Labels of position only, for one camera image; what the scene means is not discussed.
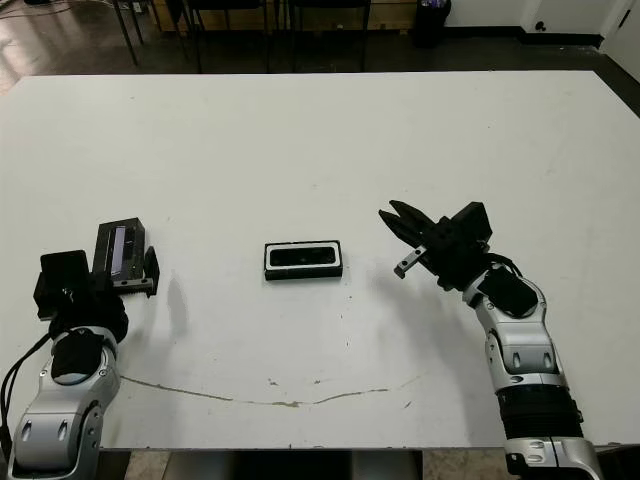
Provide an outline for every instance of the chair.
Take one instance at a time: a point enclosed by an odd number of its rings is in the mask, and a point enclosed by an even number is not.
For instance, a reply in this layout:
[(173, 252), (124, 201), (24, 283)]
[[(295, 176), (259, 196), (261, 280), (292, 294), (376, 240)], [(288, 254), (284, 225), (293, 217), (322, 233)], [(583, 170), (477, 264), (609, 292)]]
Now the chair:
[[(127, 44), (127, 48), (129, 49), (129, 55), (131, 55), (131, 60), (134, 65), (138, 65), (138, 59), (136, 58), (136, 54), (133, 51), (133, 46), (131, 45), (131, 39), (129, 38), (129, 33), (127, 32), (127, 27), (124, 24), (124, 20), (122, 18), (122, 12), (120, 11), (120, 2), (118, 0), (111, 0), (113, 4), (113, 8), (116, 12), (116, 17), (118, 18), (118, 23), (120, 24), (120, 29), (122, 30), (122, 35), (124, 36), (124, 40)], [(133, 19), (133, 25), (135, 26), (136, 33), (138, 34), (138, 40), (140, 40), (140, 45), (144, 45), (144, 41), (142, 40), (142, 33), (140, 32), (140, 25), (138, 24), (138, 19), (136, 18), (136, 12), (133, 9), (133, 1), (126, 0), (129, 11), (131, 12), (131, 18)], [(158, 17), (158, 10), (156, 10), (156, 6), (153, 3), (153, 0), (150, 0), (151, 10), (153, 11), (153, 15), (156, 19), (156, 24), (158, 25), (158, 29), (160, 29), (160, 17)], [(189, 17), (187, 16), (187, 12), (184, 9), (184, 4), (182, 0), (166, 0), (167, 9), (169, 10), (169, 16), (171, 17), (171, 21), (173, 22), (173, 26), (176, 30), (176, 34), (178, 35), (178, 39), (180, 40), (180, 46), (182, 47), (182, 53), (184, 57), (188, 59), (187, 50), (182, 41), (182, 37), (180, 36), (180, 31), (178, 30), (178, 22), (180, 21), (180, 17), (184, 15), (185, 22), (187, 23), (187, 28), (191, 31), (191, 26), (189, 25)]]
[[(153, 14), (156, 17), (158, 28), (160, 28), (160, 18), (158, 18), (158, 11), (156, 10), (155, 5), (153, 4), (153, 0), (150, 0), (150, 3), (153, 8)], [(189, 21), (189, 15), (187, 15), (187, 10), (182, 0), (165, 0), (165, 5), (167, 6), (167, 10), (169, 10), (169, 16), (171, 17), (171, 22), (173, 23), (173, 28), (176, 31), (176, 35), (178, 35), (178, 40), (180, 41), (180, 48), (182, 48), (182, 53), (184, 54), (184, 58), (188, 60), (189, 56), (187, 55), (187, 49), (184, 46), (184, 41), (182, 40), (180, 29), (178, 28), (178, 22), (180, 21), (180, 17), (184, 16), (184, 21), (187, 24), (187, 33), (189, 35), (193, 35), (193, 28), (191, 28), (193, 23)]]
[(369, 12), (371, 0), (288, 0), (289, 17), (291, 24), (292, 42), (292, 69), (296, 71), (296, 7), (300, 10), (300, 30), (304, 27), (303, 11), (305, 8), (364, 8), (362, 17), (362, 53), (360, 56), (360, 70), (364, 71), (365, 57), (367, 54), (367, 28), (369, 25)]
[[(131, 39), (129, 38), (129, 32), (127, 32), (127, 27), (124, 24), (124, 20), (122, 18), (122, 12), (120, 11), (120, 2), (118, 0), (111, 0), (111, 4), (113, 5), (113, 9), (116, 12), (116, 17), (118, 18), (118, 23), (120, 24), (120, 30), (122, 30), (122, 35), (124, 36), (124, 41), (127, 44), (127, 48), (129, 49), (129, 55), (131, 55), (131, 60), (134, 65), (138, 65), (138, 59), (136, 58), (136, 54), (133, 51), (133, 46), (131, 45)], [(133, 19), (133, 24), (136, 28), (136, 33), (138, 34), (138, 40), (140, 40), (140, 45), (144, 45), (144, 41), (142, 40), (142, 33), (140, 32), (140, 25), (138, 25), (138, 19), (136, 18), (136, 12), (133, 9), (133, 1), (127, 0), (127, 7), (131, 12), (131, 18)]]
[(267, 0), (187, 0), (191, 25), (193, 26), (193, 46), (198, 63), (198, 73), (202, 73), (202, 62), (200, 61), (200, 50), (198, 47), (198, 28), (194, 19), (194, 13), (198, 17), (200, 28), (204, 31), (204, 22), (200, 16), (201, 10), (221, 10), (224, 11), (224, 19), (227, 30), (230, 28), (229, 10), (250, 10), (262, 8), (263, 11), (263, 34), (265, 37), (265, 63), (269, 73), (269, 32), (267, 29)]

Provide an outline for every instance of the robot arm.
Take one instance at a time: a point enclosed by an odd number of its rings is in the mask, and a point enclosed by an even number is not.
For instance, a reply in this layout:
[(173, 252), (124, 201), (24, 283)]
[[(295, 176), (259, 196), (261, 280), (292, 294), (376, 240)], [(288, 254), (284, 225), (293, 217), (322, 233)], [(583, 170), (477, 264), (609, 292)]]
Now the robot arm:
[(438, 223), (402, 202), (391, 205), (398, 215), (381, 211), (382, 219), (414, 249), (396, 274), (404, 278), (423, 264), (445, 290), (463, 293), (484, 328), (509, 472), (526, 480), (604, 480), (545, 327), (544, 295), (511, 260), (489, 253), (492, 232), (484, 205), (471, 203)]
[(92, 326), (54, 341), (38, 394), (16, 429), (9, 478), (95, 476), (102, 418), (120, 387), (115, 346), (108, 329)]
[(95, 476), (103, 415), (120, 388), (117, 345), (129, 322), (119, 295), (155, 295), (160, 276), (152, 247), (143, 258), (144, 229), (137, 219), (103, 224), (100, 232), (93, 272), (82, 250), (41, 257), (34, 299), (40, 319), (51, 323), (36, 346), (47, 337), (53, 346), (13, 442), (6, 426), (12, 385), (4, 399), (9, 376), (3, 383), (2, 449), (10, 479)]

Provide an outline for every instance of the white wall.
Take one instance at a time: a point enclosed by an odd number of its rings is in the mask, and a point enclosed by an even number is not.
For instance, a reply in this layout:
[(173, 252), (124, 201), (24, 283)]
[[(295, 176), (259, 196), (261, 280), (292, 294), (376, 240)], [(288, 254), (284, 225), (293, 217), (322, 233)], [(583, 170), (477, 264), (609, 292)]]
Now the white wall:
[(451, 0), (447, 19), (452, 27), (520, 25), (522, 9), (528, 0)]
[(535, 32), (535, 24), (542, 21), (546, 33), (599, 34), (616, 1), (529, 0), (521, 25), (527, 32)]
[(538, 21), (546, 33), (607, 36), (632, 0), (452, 0), (447, 20), (452, 27), (521, 26), (535, 32)]

